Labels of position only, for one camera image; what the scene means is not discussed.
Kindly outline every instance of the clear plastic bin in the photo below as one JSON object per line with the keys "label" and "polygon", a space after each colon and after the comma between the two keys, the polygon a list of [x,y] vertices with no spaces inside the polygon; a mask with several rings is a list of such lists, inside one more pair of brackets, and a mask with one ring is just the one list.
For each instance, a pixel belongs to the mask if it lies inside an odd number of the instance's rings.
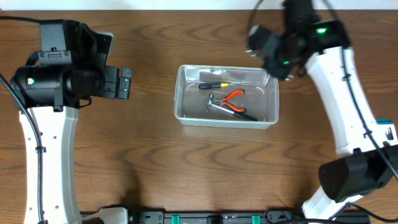
{"label": "clear plastic bin", "polygon": [[[208,82],[238,84],[199,89],[199,84]],[[246,108],[246,114],[258,121],[246,121],[210,108],[207,113],[210,93],[214,94],[214,99],[222,99],[235,90],[245,93],[229,102]],[[174,115],[184,125],[266,129],[279,118],[278,80],[262,68],[182,65],[178,70],[174,100]]]}

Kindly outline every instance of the pliers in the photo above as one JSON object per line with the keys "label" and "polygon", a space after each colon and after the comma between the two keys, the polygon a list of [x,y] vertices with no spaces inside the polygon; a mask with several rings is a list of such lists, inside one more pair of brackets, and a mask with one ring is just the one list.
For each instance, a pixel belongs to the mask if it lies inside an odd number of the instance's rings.
{"label": "pliers", "polygon": [[238,108],[228,102],[228,100],[234,98],[235,96],[243,95],[243,94],[244,94],[244,90],[236,90],[236,91],[233,91],[231,94],[229,94],[227,97],[224,97],[222,100],[214,100],[214,102],[218,103],[220,105],[223,105],[223,106],[227,106],[236,112],[245,113],[246,112],[245,108]]}

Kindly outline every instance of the wood grain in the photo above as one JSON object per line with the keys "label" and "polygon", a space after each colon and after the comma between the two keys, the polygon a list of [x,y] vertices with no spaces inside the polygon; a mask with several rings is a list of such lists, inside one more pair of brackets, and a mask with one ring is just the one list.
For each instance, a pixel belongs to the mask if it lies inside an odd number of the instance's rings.
{"label": "wood grain", "polygon": [[[95,98],[80,110],[76,191],[80,210],[112,203],[136,208],[265,210],[298,208],[318,188],[318,167],[336,159],[333,133],[307,78],[280,82],[280,118],[267,130],[182,126],[174,117],[183,64],[259,67],[243,52],[249,11],[26,11],[37,19],[73,19],[112,32],[108,65],[133,71],[129,101]],[[320,13],[325,19],[326,12]],[[398,14],[340,11],[359,77],[377,118],[398,121]],[[258,23],[282,32],[279,11]],[[37,24],[0,21],[0,71],[10,80],[40,49]],[[26,200],[25,145],[13,100],[0,86],[0,217],[21,223]],[[395,217],[396,181],[359,204]]]}

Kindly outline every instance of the robotic arm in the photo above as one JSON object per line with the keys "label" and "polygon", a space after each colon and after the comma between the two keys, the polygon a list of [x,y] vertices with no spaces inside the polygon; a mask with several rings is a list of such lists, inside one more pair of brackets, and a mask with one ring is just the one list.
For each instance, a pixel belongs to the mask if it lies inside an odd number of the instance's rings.
{"label": "robotic arm", "polygon": [[[40,22],[40,36],[42,50],[34,52],[11,80],[45,147],[41,164],[34,132],[21,113],[27,155],[24,223],[43,223],[40,216],[47,223],[82,223],[96,217],[105,223],[126,223],[125,208],[108,208],[82,219],[76,200],[73,146],[79,109],[92,103],[91,96],[127,100],[131,69],[122,68],[119,76],[118,68],[106,65],[114,47],[111,33],[94,32],[76,21],[51,20]],[[40,65],[35,66],[37,59]],[[81,106],[80,100],[89,103]]]}
{"label": "robotic arm", "polygon": [[343,24],[338,19],[320,22],[312,0],[286,0],[284,7],[285,33],[254,26],[248,51],[273,77],[285,79],[299,66],[314,81],[341,159],[320,167],[321,187],[302,210],[306,218],[332,219],[347,202],[384,187],[396,173],[389,165],[397,167],[398,153],[378,131]]}

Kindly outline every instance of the black cable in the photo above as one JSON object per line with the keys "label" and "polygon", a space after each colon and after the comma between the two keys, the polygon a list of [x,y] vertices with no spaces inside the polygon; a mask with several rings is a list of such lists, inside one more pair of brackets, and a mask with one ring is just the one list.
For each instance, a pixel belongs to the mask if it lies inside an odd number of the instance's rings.
{"label": "black cable", "polygon": [[361,206],[359,206],[359,205],[357,205],[357,204],[355,204],[353,202],[347,202],[346,204],[349,205],[349,206],[352,206],[352,207],[356,207],[357,209],[361,210],[362,212],[372,216],[373,218],[375,218],[375,219],[377,219],[379,221],[382,221],[382,222],[385,222],[385,223],[397,223],[398,222],[398,218],[395,218],[395,219],[391,220],[391,219],[386,219],[386,218],[380,217],[380,216],[370,212],[369,210],[366,210],[365,208],[363,208],[363,207],[361,207]]}
{"label": "black cable", "polygon": [[259,7],[260,7],[262,2],[263,2],[263,0],[259,0],[257,2],[257,4],[254,6],[254,9],[250,13],[250,17],[249,17],[249,20],[248,20],[248,27],[247,27],[248,40],[249,40],[249,33],[250,33],[250,30],[251,30],[251,27],[253,26],[253,20],[256,17],[257,10],[259,9]]}
{"label": "black cable", "polygon": [[[331,4],[327,0],[323,0],[323,2],[328,7],[328,10],[329,10],[331,16],[334,18],[334,20],[340,21],[338,16],[337,16],[336,11],[332,8]],[[384,155],[384,153],[381,151],[381,148],[379,147],[377,142],[374,140],[373,135],[372,135],[372,131],[368,128],[368,126],[367,126],[367,124],[365,122],[365,119],[363,118],[362,112],[361,112],[361,110],[360,110],[360,108],[358,106],[358,102],[355,99],[354,91],[353,91],[353,88],[351,86],[351,82],[349,81],[349,78],[350,78],[351,75],[347,72],[346,59],[345,59],[345,54],[344,54],[344,48],[343,47],[341,47],[341,60],[342,60],[342,63],[343,63],[343,70],[344,70],[344,73],[345,73],[344,79],[347,82],[348,90],[349,90],[349,93],[351,95],[351,98],[353,99],[353,103],[354,103],[356,112],[358,113],[359,119],[361,120],[363,128],[365,129],[365,134],[364,135],[369,136],[369,139],[371,140],[373,146],[376,148],[376,151],[380,154],[382,160],[386,163],[386,166],[391,170],[392,174],[394,174],[394,176],[398,180],[397,171],[395,170],[394,166],[392,166],[391,162],[387,159],[386,155]]]}
{"label": "black cable", "polygon": [[19,16],[0,16],[0,20],[15,20],[15,21],[24,21],[24,22],[34,22],[40,23],[40,19],[31,19],[26,17],[19,17]]}
{"label": "black cable", "polygon": [[37,152],[37,209],[39,214],[39,223],[45,223],[44,211],[43,211],[43,145],[42,138],[40,137],[39,129],[35,125],[30,113],[27,111],[24,103],[17,96],[15,91],[12,89],[7,80],[0,73],[0,81],[4,84],[7,90],[10,92],[12,97],[17,101],[22,112],[26,115],[26,118],[33,129],[34,136],[36,138],[36,152]]}
{"label": "black cable", "polygon": [[329,218],[329,220],[334,220],[336,217],[338,217],[339,215],[341,215],[345,210],[346,210],[346,208],[348,208],[349,207],[349,205],[346,203],[346,204],[344,204],[344,206],[342,206],[334,215],[332,215],[330,218]]}
{"label": "black cable", "polygon": [[88,98],[88,103],[87,103],[86,105],[80,106],[79,109],[82,109],[83,107],[89,106],[89,105],[91,105],[92,103],[93,103],[93,99],[92,99],[92,97],[89,97],[89,98]]}
{"label": "black cable", "polygon": [[317,218],[304,218],[297,220],[284,220],[280,222],[275,222],[274,224],[303,224],[303,223],[321,223],[321,224],[347,224],[344,222],[333,221],[333,220],[322,220]]}

